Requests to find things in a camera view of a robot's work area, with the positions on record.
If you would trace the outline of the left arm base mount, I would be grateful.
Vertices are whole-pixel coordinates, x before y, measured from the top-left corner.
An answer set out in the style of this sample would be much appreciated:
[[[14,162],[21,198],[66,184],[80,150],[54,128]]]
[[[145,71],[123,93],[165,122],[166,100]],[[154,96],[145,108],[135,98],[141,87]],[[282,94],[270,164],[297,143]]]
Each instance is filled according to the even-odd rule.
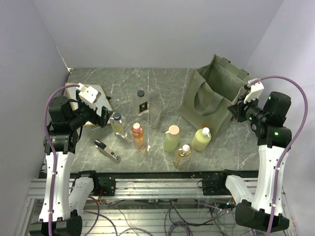
[[[101,175],[99,177],[99,195],[112,197],[116,191],[116,180],[108,175]]]

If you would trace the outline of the green bottle beige cap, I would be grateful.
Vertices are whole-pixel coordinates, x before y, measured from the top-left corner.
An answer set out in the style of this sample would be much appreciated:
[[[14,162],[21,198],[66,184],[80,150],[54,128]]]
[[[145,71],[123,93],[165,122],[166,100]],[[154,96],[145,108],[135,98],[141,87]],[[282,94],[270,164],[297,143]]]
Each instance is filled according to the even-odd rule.
[[[176,125],[171,125],[165,132],[165,138],[163,143],[164,151],[171,152],[174,151],[180,140],[180,129]]]

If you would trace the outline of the green canvas bag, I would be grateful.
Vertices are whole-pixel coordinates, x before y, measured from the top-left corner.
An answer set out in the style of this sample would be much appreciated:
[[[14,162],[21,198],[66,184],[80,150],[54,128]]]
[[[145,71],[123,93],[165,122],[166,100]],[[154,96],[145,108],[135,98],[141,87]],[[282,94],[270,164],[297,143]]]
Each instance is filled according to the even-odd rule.
[[[247,71],[214,54],[208,65],[193,71],[180,113],[196,129],[208,127],[215,138],[229,127],[232,114],[227,108],[251,79]]]

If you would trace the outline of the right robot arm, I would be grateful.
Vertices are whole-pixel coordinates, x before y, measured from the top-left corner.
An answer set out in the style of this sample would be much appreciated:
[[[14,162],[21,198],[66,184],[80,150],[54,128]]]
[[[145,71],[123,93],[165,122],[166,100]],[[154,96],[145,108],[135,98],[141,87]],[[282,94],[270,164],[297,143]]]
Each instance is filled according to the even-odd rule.
[[[270,93],[263,108],[258,99],[248,101],[248,92],[241,95],[228,110],[238,122],[249,121],[257,136],[259,171],[254,194],[242,177],[228,175],[217,182],[217,189],[231,193],[235,203],[235,220],[240,226],[266,232],[288,229],[289,219],[283,216],[281,184],[286,159],[280,156],[292,139],[291,130],[284,127],[291,98],[281,92]]]

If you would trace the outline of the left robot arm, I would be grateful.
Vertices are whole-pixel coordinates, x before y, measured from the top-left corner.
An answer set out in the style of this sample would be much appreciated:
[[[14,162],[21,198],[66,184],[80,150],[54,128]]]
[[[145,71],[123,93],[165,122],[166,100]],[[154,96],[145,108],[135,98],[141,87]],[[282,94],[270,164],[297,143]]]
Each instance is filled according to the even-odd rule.
[[[82,213],[89,195],[100,191],[96,171],[83,171],[70,183],[71,166],[77,133],[86,122],[104,127],[112,111],[105,106],[92,108],[81,98],[50,97],[45,115],[51,117],[44,123],[44,152],[47,177],[44,202],[36,223],[30,226],[32,236],[79,236],[82,232]]]

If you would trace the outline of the orange bottle pink cap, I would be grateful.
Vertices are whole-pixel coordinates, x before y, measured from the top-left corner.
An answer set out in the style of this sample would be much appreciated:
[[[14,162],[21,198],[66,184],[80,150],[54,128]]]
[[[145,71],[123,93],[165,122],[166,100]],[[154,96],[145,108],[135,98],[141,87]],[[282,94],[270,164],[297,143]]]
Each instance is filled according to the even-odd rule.
[[[143,149],[145,147],[144,131],[140,123],[134,123],[131,132],[133,135],[134,146],[136,149]]]

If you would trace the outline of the short clear yellow bottle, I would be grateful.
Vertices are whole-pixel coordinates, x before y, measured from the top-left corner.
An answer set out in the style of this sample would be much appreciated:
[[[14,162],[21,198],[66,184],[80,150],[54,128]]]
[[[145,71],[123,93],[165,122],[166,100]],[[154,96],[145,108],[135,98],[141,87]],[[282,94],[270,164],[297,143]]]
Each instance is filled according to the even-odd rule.
[[[126,118],[118,112],[114,112],[110,117],[110,125],[115,135],[126,138],[128,136]]]

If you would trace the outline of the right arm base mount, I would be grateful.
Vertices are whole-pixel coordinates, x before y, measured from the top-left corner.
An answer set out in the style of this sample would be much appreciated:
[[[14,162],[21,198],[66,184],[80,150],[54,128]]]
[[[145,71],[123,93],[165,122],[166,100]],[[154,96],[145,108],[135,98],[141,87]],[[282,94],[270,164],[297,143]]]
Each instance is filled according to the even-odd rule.
[[[227,174],[225,172],[214,173],[197,182],[197,187],[202,189],[204,196],[229,195],[225,186]]]

